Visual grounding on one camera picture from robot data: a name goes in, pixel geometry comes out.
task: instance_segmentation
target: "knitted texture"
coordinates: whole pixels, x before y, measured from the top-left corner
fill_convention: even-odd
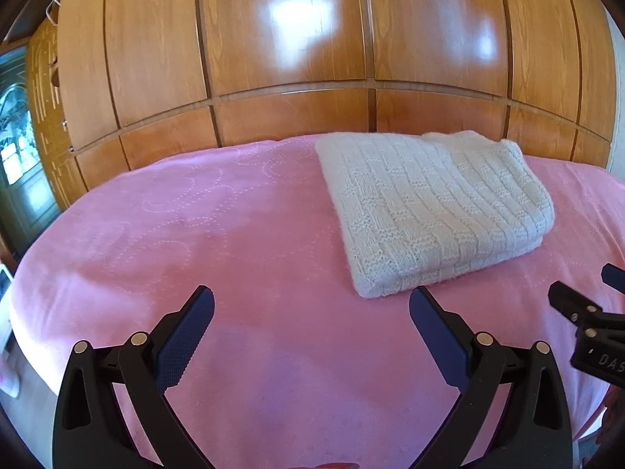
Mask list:
[[[337,133],[316,149],[363,297],[526,254],[554,223],[549,192],[510,140]]]

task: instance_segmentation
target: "doorway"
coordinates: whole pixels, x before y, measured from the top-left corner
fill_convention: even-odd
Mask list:
[[[0,229],[18,257],[60,213],[35,144],[25,54],[0,57]]]

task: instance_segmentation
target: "pink blanket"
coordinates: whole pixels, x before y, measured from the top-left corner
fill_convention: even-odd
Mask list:
[[[365,300],[354,291],[315,139],[166,159],[64,213],[24,258],[12,292],[15,335],[46,383],[58,391],[76,341],[121,344],[205,284],[215,317],[167,397],[216,467],[407,468],[457,391],[410,320],[409,292]],[[571,368],[574,328],[547,291],[562,280],[624,311],[600,273],[607,262],[625,266],[625,187],[596,167],[528,163],[555,203],[543,245],[430,290],[501,343],[548,341],[578,431],[607,385]],[[154,456],[120,396],[139,448]],[[503,403],[500,393],[471,456],[486,448]]]

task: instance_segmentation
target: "black clamp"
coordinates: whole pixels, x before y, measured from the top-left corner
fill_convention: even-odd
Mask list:
[[[76,343],[54,418],[54,467],[162,468],[137,452],[113,391],[113,383],[121,383],[167,469],[214,469],[164,397],[178,384],[214,311],[213,293],[200,286],[149,334],[138,332],[121,346],[100,349],[87,341]]]
[[[74,345],[54,420],[57,469],[214,469],[164,397],[176,386],[214,315],[211,291],[201,286],[180,312],[151,333],[121,346]],[[436,436],[410,469],[570,469],[571,425],[560,374],[545,342],[531,349],[502,346],[474,334],[445,312],[426,288],[414,290],[410,315],[443,377],[460,396]],[[141,457],[113,391],[125,384],[162,466]],[[486,454],[461,466],[500,384],[512,383],[505,411]]]
[[[426,288],[410,297],[410,316],[448,385],[460,396],[410,469],[571,469],[571,423],[562,379],[549,344],[502,346],[474,334],[443,310]],[[499,385],[512,387],[493,439],[478,460],[462,465]]]
[[[625,271],[606,264],[604,284],[625,294]],[[625,388],[625,316],[605,313],[601,306],[561,282],[549,288],[549,303],[577,326],[571,365]]]

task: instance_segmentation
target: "metal screw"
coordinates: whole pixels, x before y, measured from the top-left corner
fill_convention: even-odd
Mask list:
[[[490,346],[495,342],[495,339],[490,333],[483,331],[477,334],[477,341],[482,344],[482,346]]]
[[[538,344],[536,344],[536,349],[538,349],[539,353],[549,354],[551,347],[549,347],[548,343],[540,341]]]
[[[87,344],[84,340],[81,340],[74,346],[74,352],[77,354],[83,353],[87,350],[87,347],[89,347],[89,344]]]
[[[148,341],[148,334],[143,333],[142,331],[135,333],[130,338],[130,342],[133,346],[143,346]]]

